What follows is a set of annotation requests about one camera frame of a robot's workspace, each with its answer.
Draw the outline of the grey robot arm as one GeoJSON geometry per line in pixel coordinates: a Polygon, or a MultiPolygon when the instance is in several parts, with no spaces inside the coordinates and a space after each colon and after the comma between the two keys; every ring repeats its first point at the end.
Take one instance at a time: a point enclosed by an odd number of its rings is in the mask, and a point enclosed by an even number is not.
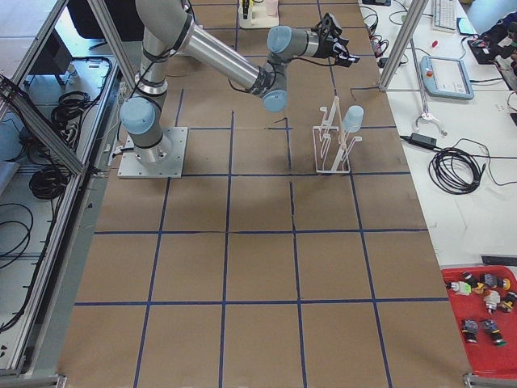
{"type": "Polygon", "coordinates": [[[284,25],[271,28],[267,62],[259,66],[206,32],[180,1],[138,1],[136,9],[144,25],[137,96],[122,105],[120,119],[132,139],[135,158],[143,165],[164,162],[173,150],[159,124],[159,99],[167,92],[168,61],[177,52],[217,70],[240,85],[243,93],[258,96],[269,112],[279,112],[287,105],[287,67],[293,60],[332,58],[343,67],[359,62],[359,57],[348,51],[349,41],[342,38],[343,30],[331,13],[309,30],[284,25]]]}

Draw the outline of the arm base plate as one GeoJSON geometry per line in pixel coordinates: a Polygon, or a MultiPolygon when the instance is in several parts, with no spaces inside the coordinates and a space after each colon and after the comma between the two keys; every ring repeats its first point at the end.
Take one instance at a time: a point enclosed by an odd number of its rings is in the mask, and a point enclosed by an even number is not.
{"type": "Polygon", "coordinates": [[[187,127],[163,130],[162,141],[153,148],[142,149],[133,144],[130,135],[120,160],[118,176],[123,179],[181,178],[187,145],[187,127]]]}

